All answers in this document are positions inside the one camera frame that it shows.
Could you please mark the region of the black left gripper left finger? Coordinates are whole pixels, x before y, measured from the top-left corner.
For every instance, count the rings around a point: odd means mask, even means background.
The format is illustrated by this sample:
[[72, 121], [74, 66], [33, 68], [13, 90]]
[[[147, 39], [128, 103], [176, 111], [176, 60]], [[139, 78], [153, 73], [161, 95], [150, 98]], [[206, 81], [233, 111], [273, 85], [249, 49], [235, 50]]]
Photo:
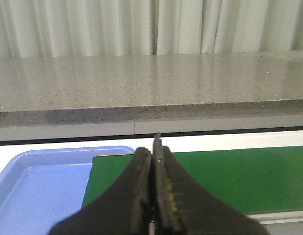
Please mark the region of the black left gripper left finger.
[[152, 155], [139, 147], [116, 181], [97, 199], [55, 224], [50, 235], [147, 235], [152, 217]]

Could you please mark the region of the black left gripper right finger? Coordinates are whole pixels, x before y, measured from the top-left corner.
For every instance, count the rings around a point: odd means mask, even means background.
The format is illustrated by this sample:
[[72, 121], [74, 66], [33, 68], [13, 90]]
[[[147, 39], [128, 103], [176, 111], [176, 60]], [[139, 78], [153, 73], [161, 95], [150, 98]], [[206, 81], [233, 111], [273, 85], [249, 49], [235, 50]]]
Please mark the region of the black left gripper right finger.
[[157, 232], [162, 235], [266, 235], [259, 222], [228, 206], [182, 167], [160, 133], [153, 140]]

